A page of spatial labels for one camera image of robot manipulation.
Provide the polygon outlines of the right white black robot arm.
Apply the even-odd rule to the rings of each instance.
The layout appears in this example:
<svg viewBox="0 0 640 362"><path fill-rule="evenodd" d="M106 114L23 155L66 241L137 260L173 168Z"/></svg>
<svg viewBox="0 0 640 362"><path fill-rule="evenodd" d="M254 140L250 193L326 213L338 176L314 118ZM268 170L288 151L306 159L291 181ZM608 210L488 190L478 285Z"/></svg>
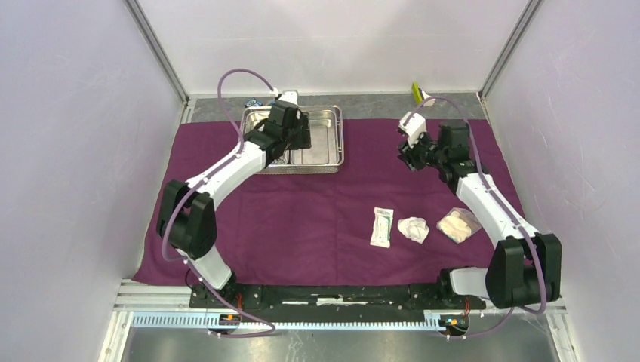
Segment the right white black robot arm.
<svg viewBox="0 0 640 362"><path fill-rule="evenodd" d="M487 268L442 270L435 289L438 302L454 308L466 296L475 296L497 308L524 308L556 301L561 294L561 242L554 234L540 233L501 194L482 168L468 123L443 121L433 139L424 118L407 115L398 131L407 138L398 147L399 159L410 170L437 169L494 246Z"/></svg>

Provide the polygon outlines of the white gauze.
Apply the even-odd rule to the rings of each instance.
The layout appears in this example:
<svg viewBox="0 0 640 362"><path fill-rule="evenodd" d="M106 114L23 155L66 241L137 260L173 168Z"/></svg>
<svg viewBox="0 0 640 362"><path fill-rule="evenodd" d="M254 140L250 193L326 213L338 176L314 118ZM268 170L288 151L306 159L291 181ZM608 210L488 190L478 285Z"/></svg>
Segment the white gauze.
<svg viewBox="0 0 640 362"><path fill-rule="evenodd" d="M430 232L426 220L419 217L400 219L397 227L405 238L418 244L422 244Z"/></svg>

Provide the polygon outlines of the white sterile packet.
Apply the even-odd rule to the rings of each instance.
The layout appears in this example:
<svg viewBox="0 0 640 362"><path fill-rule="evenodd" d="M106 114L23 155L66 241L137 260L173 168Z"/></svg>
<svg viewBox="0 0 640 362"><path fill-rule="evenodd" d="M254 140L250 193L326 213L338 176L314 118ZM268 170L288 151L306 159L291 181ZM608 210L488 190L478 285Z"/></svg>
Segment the white sterile packet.
<svg viewBox="0 0 640 362"><path fill-rule="evenodd" d="M390 248L393 215L394 210L381 207L374 208L374 224L370 237L370 245Z"/></svg>

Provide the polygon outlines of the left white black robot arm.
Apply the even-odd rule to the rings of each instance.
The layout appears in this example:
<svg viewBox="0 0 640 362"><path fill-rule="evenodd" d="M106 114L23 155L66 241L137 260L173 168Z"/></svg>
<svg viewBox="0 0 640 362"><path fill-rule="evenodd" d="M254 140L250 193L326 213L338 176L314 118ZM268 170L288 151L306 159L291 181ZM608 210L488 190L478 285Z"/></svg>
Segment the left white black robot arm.
<svg viewBox="0 0 640 362"><path fill-rule="evenodd" d="M215 243L216 212L221 203L250 176L297 146L310 146L306 136L309 117L297 102L297 93L282 93L268 116L247 134L240 134L232 151L197 176L185 182L173 179L162 191L156 230L162 237L162 255L173 247L177 259L188 265L208 288L208 297L219 307L228 307L237 297L229 282L233 273Z"/></svg>

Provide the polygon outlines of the metal instrument tray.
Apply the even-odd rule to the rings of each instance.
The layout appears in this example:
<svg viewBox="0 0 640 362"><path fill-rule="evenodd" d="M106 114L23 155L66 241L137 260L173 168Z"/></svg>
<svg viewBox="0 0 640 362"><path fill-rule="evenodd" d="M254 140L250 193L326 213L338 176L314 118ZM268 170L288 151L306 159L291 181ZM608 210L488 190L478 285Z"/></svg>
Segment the metal instrument tray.
<svg viewBox="0 0 640 362"><path fill-rule="evenodd" d="M338 106L301 106L308 115L311 146L287 150L259 173L265 175L336 173L344 161L343 119Z"/></svg>

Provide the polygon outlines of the beige gauze roll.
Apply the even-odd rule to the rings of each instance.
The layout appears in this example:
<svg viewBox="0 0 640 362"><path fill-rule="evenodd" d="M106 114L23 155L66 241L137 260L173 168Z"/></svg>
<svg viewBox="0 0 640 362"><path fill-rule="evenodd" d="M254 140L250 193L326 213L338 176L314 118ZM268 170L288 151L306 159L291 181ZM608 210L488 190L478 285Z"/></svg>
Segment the beige gauze roll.
<svg viewBox="0 0 640 362"><path fill-rule="evenodd" d="M452 208L437 223L437 229L456 244L461 244L477 231L482 225L469 210L459 207Z"/></svg>

